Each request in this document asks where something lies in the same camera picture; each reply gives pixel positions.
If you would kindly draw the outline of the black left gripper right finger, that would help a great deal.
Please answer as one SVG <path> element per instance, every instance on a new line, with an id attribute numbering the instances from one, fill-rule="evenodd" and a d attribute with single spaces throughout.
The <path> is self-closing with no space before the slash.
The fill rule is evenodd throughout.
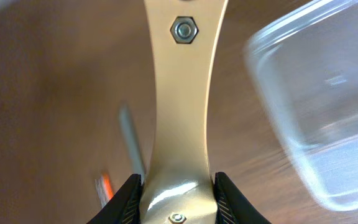
<path id="1" fill-rule="evenodd" d="M 271 224 L 224 173 L 215 173 L 216 224 Z"/>

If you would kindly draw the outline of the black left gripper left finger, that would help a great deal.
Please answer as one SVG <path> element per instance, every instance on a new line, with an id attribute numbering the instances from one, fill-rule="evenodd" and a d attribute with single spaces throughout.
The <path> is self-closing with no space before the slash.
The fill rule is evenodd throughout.
<path id="1" fill-rule="evenodd" d="M 88 224 L 140 224 L 141 196 L 141 175 L 132 174 Z"/>

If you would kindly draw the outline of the orange scraper wooden handle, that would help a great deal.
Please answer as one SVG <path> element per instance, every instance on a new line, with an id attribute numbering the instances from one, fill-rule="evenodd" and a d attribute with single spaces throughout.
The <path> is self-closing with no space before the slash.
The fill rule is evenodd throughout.
<path id="1" fill-rule="evenodd" d="M 206 118 L 227 2 L 146 1 L 154 58 L 155 141 L 139 211 L 142 223 L 214 223 Z"/>

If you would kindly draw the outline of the metal file yellow black handle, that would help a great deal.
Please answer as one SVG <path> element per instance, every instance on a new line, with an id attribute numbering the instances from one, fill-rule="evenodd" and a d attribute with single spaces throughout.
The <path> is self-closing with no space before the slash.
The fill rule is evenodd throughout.
<path id="1" fill-rule="evenodd" d="M 127 105 L 122 105 L 119 109 L 119 123 L 126 144 L 127 153 L 131 160 L 132 170 L 135 174 L 140 174 L 141 182 L 144 182 L 145 166 L 131 112 Z"/>

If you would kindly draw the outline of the clear plastic container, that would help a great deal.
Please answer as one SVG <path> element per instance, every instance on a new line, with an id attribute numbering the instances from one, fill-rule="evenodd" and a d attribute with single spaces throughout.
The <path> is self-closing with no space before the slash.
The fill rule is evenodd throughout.
<path id="1" fill-rule="evenodd" d="M 313 198 L 358 210 L 358 0 L 311 1 L 256 32 L 246 63 Z"/>

